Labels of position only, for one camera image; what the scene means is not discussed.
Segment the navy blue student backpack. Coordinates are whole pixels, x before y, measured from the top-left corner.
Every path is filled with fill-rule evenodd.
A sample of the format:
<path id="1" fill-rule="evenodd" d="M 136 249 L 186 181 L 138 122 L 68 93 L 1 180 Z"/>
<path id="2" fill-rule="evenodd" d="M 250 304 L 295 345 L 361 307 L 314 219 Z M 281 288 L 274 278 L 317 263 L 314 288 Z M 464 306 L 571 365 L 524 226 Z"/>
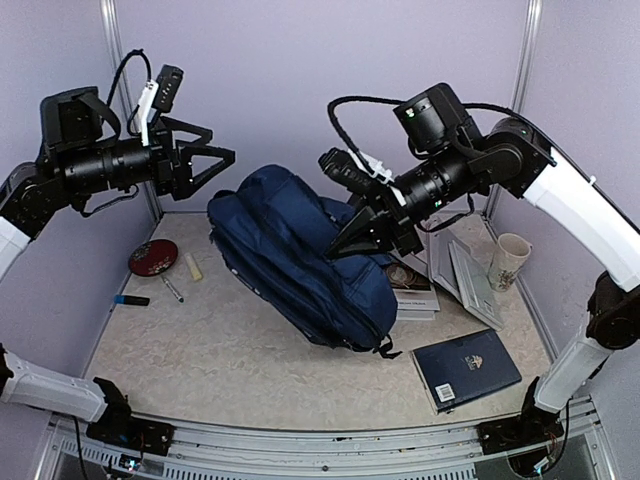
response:
<path id="1" fill-rule="evenodd" d="M 309 342 L 395 359 L 391 257 L 326 255 L 354 214 L 275 164 L 257 169 L 235 190 L 218 191 L 207 206 L 210 240 L 227 268 Z"/>

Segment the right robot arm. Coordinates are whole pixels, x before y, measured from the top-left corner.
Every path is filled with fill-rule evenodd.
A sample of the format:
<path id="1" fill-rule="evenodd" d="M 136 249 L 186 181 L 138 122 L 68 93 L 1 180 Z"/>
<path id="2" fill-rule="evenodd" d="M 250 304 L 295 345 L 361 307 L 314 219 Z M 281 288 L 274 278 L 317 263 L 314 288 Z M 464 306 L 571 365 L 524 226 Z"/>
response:
<path id="1" fill-rule="evenodd" d="M 556 220 L 604 267 L 588 301 L 586 329 L 532 382 L 512 418 L 512 436 L 531 444 L 613 352 L 638 340 L 638 227 L 544 132 L 509 109 L 483 134 L 472 105 L 445 83 L 391 105 L 418 165 L 394 175 L 350 138 L 320 157 L 323 173 L 364 202 L 332 241 L 330 257 L 416 253 L 429 216 L 498 185 Z"/>

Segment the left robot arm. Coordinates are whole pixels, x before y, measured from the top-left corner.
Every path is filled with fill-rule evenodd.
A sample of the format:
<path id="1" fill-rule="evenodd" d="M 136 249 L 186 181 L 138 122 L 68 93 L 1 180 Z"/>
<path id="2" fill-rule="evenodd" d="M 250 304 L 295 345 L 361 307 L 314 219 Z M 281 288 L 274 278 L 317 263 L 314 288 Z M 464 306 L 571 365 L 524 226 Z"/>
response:
<path id="1" fill-rule="evenodd" d="M 95 86 L 44 98 L 40 118 L 37 159 L 18 165 L 1 186 L 3 273 L 60 210 L 71 207 L 87 217 L 92 195 L 118 190 L 128 200 L 144 182 L 159 196 L 188 199 L 236 160 L 234 151 L 213 145 L 211 130 L 165 115 L 147 137 L 122 139 L 118 116 Z M 8 350 L 1 352 L 1 400 L 98 425 L 121 445 L 140 434 L 139 421 L 113 382 L 74 378 Z"/>

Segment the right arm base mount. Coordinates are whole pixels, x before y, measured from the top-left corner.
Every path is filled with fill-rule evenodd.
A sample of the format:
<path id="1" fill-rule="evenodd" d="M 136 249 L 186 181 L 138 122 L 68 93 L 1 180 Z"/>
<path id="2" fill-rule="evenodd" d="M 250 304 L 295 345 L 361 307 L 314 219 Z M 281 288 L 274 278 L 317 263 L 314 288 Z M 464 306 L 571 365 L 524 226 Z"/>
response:
<path id="1" fill-rule="evenodd" d="M 559 413 L 550 413 L 534 405 L 534 393 L 540 378 L 528 387 L 517 415 L 480 423 L 476 430 L 484 455 L 531 446 L 565 433 Z"/>

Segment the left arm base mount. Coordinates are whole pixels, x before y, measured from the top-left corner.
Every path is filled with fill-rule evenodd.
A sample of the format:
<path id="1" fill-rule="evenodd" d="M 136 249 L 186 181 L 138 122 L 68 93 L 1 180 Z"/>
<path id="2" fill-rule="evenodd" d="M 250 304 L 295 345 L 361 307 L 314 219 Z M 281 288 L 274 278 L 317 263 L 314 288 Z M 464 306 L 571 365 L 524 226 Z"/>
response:
<path id="1" fill-rule="evenodd" d="M 87 425 L 87 437 L 142 454 L 166 457 L 175 428 L 169 423 L 134 416 L 128 397 L 112 381 L 95 377 L 93 382 L 100 388 L 106 408 L 96 421 Z"/>

